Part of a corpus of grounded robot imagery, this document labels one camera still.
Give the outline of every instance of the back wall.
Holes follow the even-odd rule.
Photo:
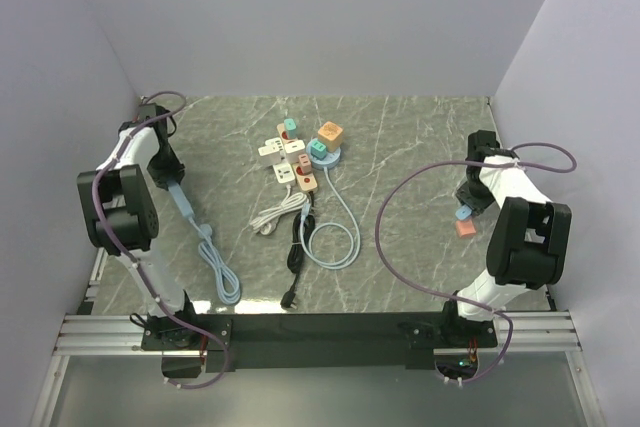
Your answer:
[[[493,95],[544,0],[88,0],[134,88]]]

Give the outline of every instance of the light blue cord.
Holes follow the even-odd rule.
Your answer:
[[[168,182],[169,193],[173,197],[178,209],[182,216],[193,226],[198,232],[198,236],[202,239],[202,242],[198,245],[198,253],[204,261],[211,266],[213,273],[216,276],[216,289],[218,291],[218,297],[220,300],[227,304],[232,305],[240,300],[241,289],[240,280],[238,276],[231,270],[227,264],[224,263],[218,249],[213,245],[211,239],[213,230],[209,224],[198,225],[195,219],[195,213],[191,204],[184,195],[182,188],[176,182]],[[225,289],[225,281],[229,284],[230,290]]]
[[[304,250],[304,253],[307,254],[307,256],[311,260],[313,260],[316,264],[318,264],[320,267],[324,267],[325,269],[340,270],[340,269],[344,269],[345,267],[348,267],[351,264],[353,264],[353,262],[358,258],[358,254],[360,254],[360,243],[361,243],[361,240],[360,240],[360,228],[358,227],[358,223],[356,222],[356,219],[353,216],[353,213],[351,212],[349,207],[347,207],[347,204],[345,204],[344,200],[342,200],[342,197],[340,197],[340,194],[338,193],[336,188],[331,183],[331,178],[329,177],[329,170],[326,167],[324,168],[324,175],[327,178],[327,182],[329,183],[329,187],[331,187],[331,190],[333,190],[333,193],[336,195],[336,197],[338,198],[338,200],[340,201],[340,203],[342,204],[344,209],[347,211],[347,213],[349,214],[349,217],[351,217],[351,221],[353,222],[353,225],[356,228],[355,240],[354,240],[354,237],[351,234],[351,232],[349,232],[349,229],[347,229],[344,225],[338,224],[336,222],[326,222],[324,224],[320,224],[320,225],[316,226],[314,231],[311,233],[311,236],[309,237],[309,245],[308,246],[305,245],[304,235],[303,235],[304,234],[304,219],[307,217],[307,215],[309,214],[309,211],[311,210],[311,203],[310,202],[305,203],[304,206],[302,207],[301,219],[300,219],[300,234],[299,234],[299,238],[303,239],[302,240],[302,249]],[[323,260],[320,260],[313,254],[313,251],[311,250],[311,244],[313,243],[313,238],[318,233],[318,231],[320,231],[320,230],[322,230],[322,229],[324,229],[326,227],[337,227],[337,228],[339,228],[341,230],[344,230],[347,233],[347,235],[349,236],[349,242],[351,244],[350,248],[349,248],[349,253],[347,255],[345,255],[342,259],[337,260],[335,262],[325,262]]]

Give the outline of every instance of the white cube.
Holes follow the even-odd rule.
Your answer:
[[[293,142],[289,142],[288,144],[284,144],[284,156],[287,159],[287,162],[289,162],[290,164],[298,162],[298,156],[304,153],[305,151],[303,140],[295,140]]]
[[[258,148],[258,154],[260,157],[260,163],[265,167],[275,165],[282,159],[280,158],[280,149],[277,145],[264,145]]]

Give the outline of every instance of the round blue base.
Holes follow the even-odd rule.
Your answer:
[[[341,153],[342,149],[338,147],[335,152],[327,152],[327,156],[321,160],[311,155],[311,142],[307,144],[307,155],[309,156],[309,160],[311,160],[311,166],[317,170],[324,170],[325,167],[329,170],[333,169],[338,165]]]

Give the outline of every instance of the table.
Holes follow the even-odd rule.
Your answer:
[[[167,108],[177,101],[160,99]],[[373,229],[387,193],[417,168],[439,160],[463,159],[467,135],[495,130],[486,97],[202,97],[189,98],[177,116],[171,144],[186,165],[182,182],[198,222],[214,229],[214,243],[241,282],[242,300],[233,307],[216,294],[211,268],[197,253],[199,239],[180,216],[167,192],[149,181],[160,219],[158,246],[169,269],[202,313],[280,312],[280,299],[293,281],[286,267],[293,215],[281,219],[270,236],[254,234],[249,221],[282,200],[286,189],[271,168],[260,166],[257,149],[277,137],[276,125],[295,119],[299,137],[308,141],[326,121],[345,129],[343,159],[331,171],[336,188],[352,208],[362,232],[357,261],[342,271],[328,271],[308,259],[297,312],[433,311],[442,300],[399,283],[380,262]],[[317,222],[351,222],[316,172]],[[476,219],[472,239],[459,239],[454,213],[455,190],[464,179],[461,167],[443,167],[415,179],[396,195],[385,212],[382,244],[391,262],[406,276],[432,288],[453,292],[467,286],[485,267],[485,254],[498,214],[493,205]],[[321,258],[341,258],[344,233],[318,234],[314,251]],[[545,292],[514,300],[512,310],[548,310]],[[125,268],[114,259],[104,265],[93,314],[143,313],[142,296]]]

